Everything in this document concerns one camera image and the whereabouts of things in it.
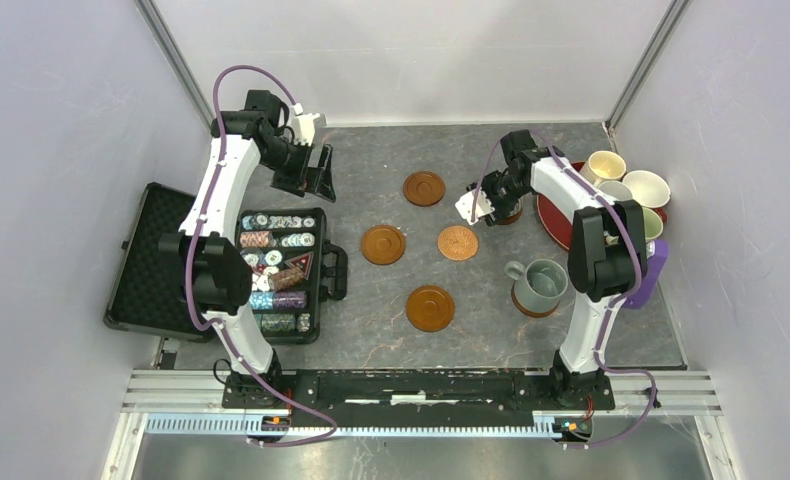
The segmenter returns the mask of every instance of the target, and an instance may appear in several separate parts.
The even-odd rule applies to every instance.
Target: cable
[[[576,432],[574,430],[569,430],[569,433],[571,435],[574,435],[575,437],[579,438],[580,440],[583,440],[584,442],[589,442],[589,437],[584,437],[583,435],[581,435],[580,433],[578,433],[578,432]]]
[[[474,189],[475,195],[474,200],[472,201],[472,222],[474,223],[477,221],[477,195],[480,193],[480,184],[483,183],[483,177],[486,176],[486,171],[489,170],[489,164],[492,162],[492,154],[495,153],[495,149],[498,148],[498,145],[501,144],[501,138],[495,142],[495,145],[492,146],[492,149],[489,150],[489,157],[486,159],[486,165],[483,166],[483,172],[480,174],[480,178],[477,179],[477,188]]]
[[[592,418],[592,415],[595,413],[595,405],[592,402],[592,395],[586,396],[586,415],[583,417],[583,422],[586,423],[587,420]]]
[[[237,70],[252,70],[254,72],[261,73],[271,79],[274,83],[277,84],[278,87],[283,91],[292,105],[295,105],[295,98],[289,93],[289,90],[280,82],[274,75],[271,73],[263,70],[259,67],[254,67],[252,65],[236,65],[233,67],[229,67],[221,72],[218,77],[215,79],[215,84],[213,85],[212,89],[212,103],[213,108],[215,109],[216,115],[216,123],[218,124],[218,131],[219,131],[219,151],[218,151],[218,159],[215,165],[215,171],[213,172],[212,178],[210,179],[210,183],[207,186],[207,190],[204,193],[203,203],[201,204],[201,210],[198,212],[198,220],[195,222],[195,230],[192,232],[192,240],[189,242],[189,250],[186,252],[186,268],[185,268],[185,278],[184,278],[184,290],[186,293],[186,305],[189,309],[189,318],[192,320],[192,324],[195,326],[196,329],[203,332],[206,329],[210,328],[211,326],[216,326],[216,331],[224,340],[225,345],[227,345],[227,349],[230,350],[230,353],[233,355],[233,358],[237,359],[242,367],[247,370],[247,372],[254,377],[254,380],[260,384],[266,391],[277,397],[278,399],[285,402],[287,405],[291,405],[298,410],[306,412],[310,415],[318,417],[331,425],[330,430],[321,435],[316,435],[309,438],[303,438],[300,440],[293,440],[291,442],[285,443],[263,443],[259,442],[261,447],[294,447],[299,445],[307,445],[310,443],[320,442],[327,437],[336,433],[337,425],[336,420],[333,420],[329,416],[307,407],[306,405],[302,405],[294,400],[286,397],[282,393],[275,390],[271,385],[268,384],[262,377],[257,374],[256,370],[254,370],[253,366],[248,362],[247,359],[242,357],[239,353],[239,350],[236,348],[236,345],[230,339],[230,337],[226,334],[224,327],[224,323],[219,318],[213,318],[210,320],[204,320],[203,316],[198,312],[197,305],[195,304],[195,297],[193,293],[193,285],[192,285],[192,274],[194,270],[194,263],[195,263],[195,250],[197,249],[198,240],[200,239],[201,232],[203,231],[204,226],[204,217],[207,212],[207,207],[209,206],[209,201],[212,198],[213,191],[215,190],[215,186],[218,183],[218,177],[221,174],[221,169],[223,168],[221,162],[224,160],[224,156],[227,154],[227,130],[226,126],[224,125],[224,119],[221,116],[221,109],[219,108],[218,104],[218,87],[221,85],[221,81],[226,77],[229,73],[235,72]]]
[[[552,145],[551,142],[548,141],[548,139],[542,136],[539,130],[533,129],[531,130],[531,132],[535,133],[542,140],[542,142],[548,147],[548,151],[551,152],[551,157],[554,159],[554,163],[556,163],[557,166],[560,169],[562,169],[567,176],[569,176],[577,184],[583,187],[583,189],[586,190],[587,193],[592,195],[592,197],[595,198],[595,200],[607,210],[607,213],[610,214],[610,217],[613,219],[613,221],[616,223],[616,226],[619,228],[619,235],[621,235],[622,240],[624,240],[625,242],[625,246],[628,248],[628,253],[630,254],[631,257],[631,264],[633,265],[633,270],[634,270],[633,287],[631,287],[631,289],[628,290],[627,292],[614,298],[613,300],[610,301],[610,303],[607,304],[607,311],[604,312],[604,319],[601,321],[601,328],[599,328],[598,337],[595,340],[595,350],[593,351],[593,357],[595,358],[595,364],[598,365],[599,368],[601,368],[607,373],[612,373],[614,375],[634,375],[634,374],[645,375],[646,377],[648,377],[648,380],[651,382],[651,395],[648,398],[648,404],[645,406],[645,409],[643,409],[642,414],[634,422],[634,424],[631,425],[630,428],[628,428],[624,432],[614,437],[605,438],[604,440],[599,440],[595,443],[591,443],[587,445],[564,446],[564,448],[567,447],[576,450],[589,449],[593,447],[607,445],[617,440],[621,440],[627,437],[628,435],[630,435],[631,433],[633,433],[634,431],[636,431],[636,429],[639,428],[640,425],[642,425],[642,422],[646,418],[648,418],[648,414],[651,412],[651,409],[654,408],[654,400],[657,398],[657,381],[654,379],[654,375],[652,375],[651,372],[641,368],[628,369],[628,370],[617,370],[614,368],[610,368],[607,365],[604,365],[604,362],[601,360],[601,354],[599,353],[604,346],[604,339],[607,336],[607,328],[609,327],[610,319],[613,316],[613,312],[612,312],[613,307],[615,307],[619,302],[623,301],[624,299],[636,293],[637,290],[639,290],[639,287],[642,284],[642,269],[639,265],[639,259],[636,256],[636,251],[634,250],[633,244],[631,243],[631,237],[628,234],[628,230],[627,228],[625,228],[625,225],[622,223],[622,219],[619,217],[619,214],[616,213],[616,209],[614,209],[613,206],[610,205],[610,202],[607,201],[607,199],[604,198],[604,196],[599,191],[597,191],[592,185],[590,185],[590,183],[587,180],[581,177],[580,174],[574,168],[571,167],[571,165],[568,165],[564,163],[562,160],[560,160],[560,157],[558,157],[557,153],[554,151],[554,145]]]
[[[233,366],[230,365],[230,360],[228,360],[226,358],[219,358],[218,360],[216,360],[212,364],[212,376],[215,377],[215,379],[216,379],[216,381],[218,381],[218,383],[220,383],[222,385],[227,385],[227,381],[226,380],[222,380],[222,379],[218,378],[218,370],[217,370],[217,368],[218,368],[218,364],[221,363],[221,362],[226,363],[228,369],[232,369],[233,368]]]
[[[278,128],[275,131],[275,133],[277,133],[278,137],[282,137],[283,133],[286,132],[286,130],[289,130],[289,133],[292,134],[292,138],[289,140],[289,142],[294,142],[295,141],[295,130],[293,130],[292,127],[290,127],[289,125],[284,125],[284,126]]]
[[[289,125],[289,106],[283,101],[280,102],[280,112],[283,114],[283,127]],[[277,116],[277,124],[280,125],[280,115]]]

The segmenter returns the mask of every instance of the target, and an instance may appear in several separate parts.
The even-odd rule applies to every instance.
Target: gray floor
[[[529,319],[510,300],[511,280],[503,266],[551,258],[565,265],[566,253],[539,224],[530,197],[525,214],[511,226],[474,227],[478,254],[465,262],[447,260],[436,247],[445,227],[462,225],[454,203],[477,180],[493,143],[522,125],[378,127],[326,130],[334,147],[338,200],[329,204],[269,188],[270,172],[258,169],[248,185],[243,209],[309,208],[327,213],[333,243],[350,258],[349,293],[322,306],[322,334],[306,346],[278,347],[284,368],[538,367],[551,363],[571,319],[574,292],[566,292],[552,316]],[[552,124],[539,128],[572,161],[585,160],[610,145],[598,124]],[[500,149],[492,168],[504,166]],[[438,173],[447,190],[439,204],[419,208],[404,199],[404,179],[419,170]],[[390,224],[407,238],[401,260],[375,266],[359,251],[370,227]],[[407,296],[424,284],[439,285],[456,303],[453,322],[437,333],[415,329],[404,316]],[[203,369],[226,357],[218,341],[186,344],[177,368]],[[623,310],[607,347],[617,366],[676,366],[678,342],[659,291],[643,309]]]
[[[596,417],[594,440],[630,419]],[[694,479],[711,478],[691,417],[649,418],[626,439],[563,452],[542,439],[342,438],[259,449],[239,437],[147,435],[134,479]]]

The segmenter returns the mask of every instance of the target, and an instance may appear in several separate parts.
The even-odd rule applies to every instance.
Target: metal frame
[[[227,375],[229,371],[219,371]],[[719,416],[722,409],[707,372],[655,371],[657,398],[662,408],[652,410],[653,416]],[[597,411],[597,416],[634,417],[642,413],[648,403],[643,392],[649,387],[641,375],[609,375],[613,385],[616,409]],[[121,407],[123,413],[246,413],[283,414],[277,410],[231,410],[221,406],[224,394],[209,370],[134,370]],[[541,411],[537,415],[581,416],[583,411]]]
[[[622,120],[622,117],[628,110],[628,106],[642,86],[642,82],[648,76],[651,67],[654,65],[657,57],[660,56],[660,52],[663,51],[663,46],[672,35],[675,25],[678,23],[678,20],[680,20],[689,2],[690,0],[672,0],[672,3],[670,3],[669,7],[666,9],[666,13],[660,20],[660,24],[657,25],[657,29],[654,30],[654,35],[651,36],[648,46],[645,47],[645,51],[642,53],[642,57],[639,59],[636,68],[634,68],[627,85],[625,85],[625,89],[622,91],[622,94],[619,95],[619,100],[613,107],[613,111],[610,112],[610,116],[607,117],[607,120],[604,122],[604,126],[610,138],[613,137],[613,131],[616,125]]]
[[[186,90],[186,95],[188,95],[189,99],[192,101],[192,105],[198,112],[198,116],[201,117],[204,126],[209,130],[213,118],[212,107],[210,107],[209,102],[207,102],[206,97],[204,97],[204,94],[201,92],[201,88],[198,86],[198,82],[195,80],[192,70],[189,69],[189,65],[186,64],[183,53],[180,52],[177,42],[174,41],[174,37],[168,29],[168,25],[165,24],[165,20],[162,19],[159,8],[157,8],[154,0],[134,1],[136,2],[136,6],[139,7],[139,11],[142,12],[145,23],[148,24],[151,32],[153,32],[159,44],[159,48],[162,49],[162,53],[165,54],[168,64],[171,66],[171,69],[174,70],[177,79],[180,80],[180,85]]]
[[[229,371],[219,371],[226,375]],[[714,480],[738,480],[738,471],[729,452],[723,413],[710,379],[703,371],[655,371],[657,399],[662,407],[652,416],[693,417],[698,426],[704,453]],[[616,409],[596,411],[598,417],[633,418],[645,408],[648,380],[640,375],[610,375]],[[102,479],[132,478],[136,458],[145,433],[205,435],[275,435],[264,428],[263,419],[285,417],[285,409],[225,409],[221,406],[224,387],[209,370],[134,370],[124,396],[115,437],[110,447]],[[495,437],[552,438],[550,424],[555,417],[579,417],[583,411],[535,411],[533,427],[492,427],[460,429],[375,429],[340,428],[340,437]],[[292,435],[313,435],[324,429],[290,429]]]

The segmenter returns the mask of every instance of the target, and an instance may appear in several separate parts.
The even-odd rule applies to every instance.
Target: poker chip case
[[[115,330],[189,341],[208,341],[213,329],[199,332],[189,319],[162,268],[157,244],[176,232],[195,197],[159,183],[145,187],[130,238],[121,244],[124,259],[107,304],[104,324]]]
[[[268,217],[270,221],[266,223],[263,217]],[[258,247],[243,247],[242,237],[246,236],[250,240],[254,232],[268,232],[270,243]],[[309,269],[306,278],[275,294],[299,297],[301,295],[295,292],[303,292],[306,299],[304,306],[276,305],[273,308],[263,308],[261,299],[271,299],[274,295],[271,295],[272,292],[253,291],[248,308],[253,310],[263,336],[269,343],[309,344],[318,339],[321,333],[321,303],[342,300],[348,288],[348,255],[345,250],[327,240],[327,217],[324,210],[247,210],[239,216],[236,245],[251,266],[255,280],[267,268],[273,270],[277,266],[280,271],[284,271],[291,268],[287,261],[312,254],[312,258],[307,257],[309,265],[303,264]],[[257,288],[257,282],[254,283],[254,288]]]

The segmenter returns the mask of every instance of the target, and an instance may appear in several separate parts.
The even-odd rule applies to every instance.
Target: gray mug
[[[535,260],[527,267],[516,261],[508,262],[504,273],[515,280],[513,303],[529,317],[551,315],[569,286],[566,271],[553,260]]]

